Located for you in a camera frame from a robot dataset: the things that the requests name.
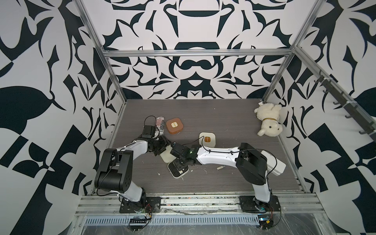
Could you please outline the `cream nail kit case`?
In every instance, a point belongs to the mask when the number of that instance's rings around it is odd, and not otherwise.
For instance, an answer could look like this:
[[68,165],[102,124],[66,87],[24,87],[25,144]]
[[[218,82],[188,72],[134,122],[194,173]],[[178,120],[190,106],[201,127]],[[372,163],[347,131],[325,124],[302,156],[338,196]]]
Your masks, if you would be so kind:
[[199,134],[199,144],[205,147],[215,147],[216,136],[211,132],[201,132]]
[[177,159],[170,153],[171,151],[172,151],[172,147],[167,146],[165,148],[165,151],[163,151],[160,154],[160,157],[167,164],[167,168],[169,172],[171,173],[171,175],[173,176],[173,178],[179,179],[182,176],[184,176],[186,173],[188,173],[190,168],[189,166],[182,166],[180,164],[179,159]]

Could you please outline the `brown nail kit case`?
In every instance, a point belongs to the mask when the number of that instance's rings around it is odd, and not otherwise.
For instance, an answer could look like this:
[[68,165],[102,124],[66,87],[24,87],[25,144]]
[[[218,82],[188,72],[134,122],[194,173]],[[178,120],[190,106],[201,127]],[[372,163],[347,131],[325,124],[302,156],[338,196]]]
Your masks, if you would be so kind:
[[166,122],[166,128],[169,134],[175,135],[183,131],[184,125],[180,118],[172,118]]

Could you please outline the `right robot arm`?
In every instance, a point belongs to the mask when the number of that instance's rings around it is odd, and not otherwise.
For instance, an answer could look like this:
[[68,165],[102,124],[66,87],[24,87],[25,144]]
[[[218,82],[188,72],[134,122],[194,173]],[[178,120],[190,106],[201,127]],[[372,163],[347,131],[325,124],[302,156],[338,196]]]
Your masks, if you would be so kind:
[[180,170],[193,165],[224,165],[237,168],[243,178],[252,184],[255,201],[269,203],[272,193],[268,184],[268,159],[260,149],[247,143],[233,148],[210,148],[201,145],[187,147],[176,142],[171,144],[175,168]]

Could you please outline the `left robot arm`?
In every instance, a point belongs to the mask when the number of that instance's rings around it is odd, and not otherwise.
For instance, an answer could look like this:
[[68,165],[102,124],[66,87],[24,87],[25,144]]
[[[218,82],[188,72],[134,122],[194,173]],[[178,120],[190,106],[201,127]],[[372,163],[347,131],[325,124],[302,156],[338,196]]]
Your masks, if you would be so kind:
[[147,125],[131,143],[117,149],[106,149],[95,177],[95,188],[106,191],[107,195],[117,194],[124,201],[144,207],[145,190],[132,181],[133,161],[148,152],[157,156],[171,144],[156,130],[155,126]]

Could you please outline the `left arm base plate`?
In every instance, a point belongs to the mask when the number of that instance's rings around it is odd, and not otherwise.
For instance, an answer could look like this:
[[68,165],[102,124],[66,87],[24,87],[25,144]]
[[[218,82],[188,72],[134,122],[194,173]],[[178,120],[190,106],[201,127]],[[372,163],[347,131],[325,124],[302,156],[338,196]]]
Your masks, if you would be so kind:
[[119,213],[150,213],[160,209],[161,197],[141,198],[139,202],[131,202],[121,198]]

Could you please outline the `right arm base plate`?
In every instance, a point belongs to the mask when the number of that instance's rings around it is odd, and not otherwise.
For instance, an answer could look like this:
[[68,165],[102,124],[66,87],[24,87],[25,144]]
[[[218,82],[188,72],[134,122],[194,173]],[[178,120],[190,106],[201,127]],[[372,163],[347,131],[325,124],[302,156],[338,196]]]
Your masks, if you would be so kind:
[[281,211],[280,202],[275,195],[271,195],[267,203],[257,200],[255,196],[240,196],[239,201],[243,212],[262,214]]

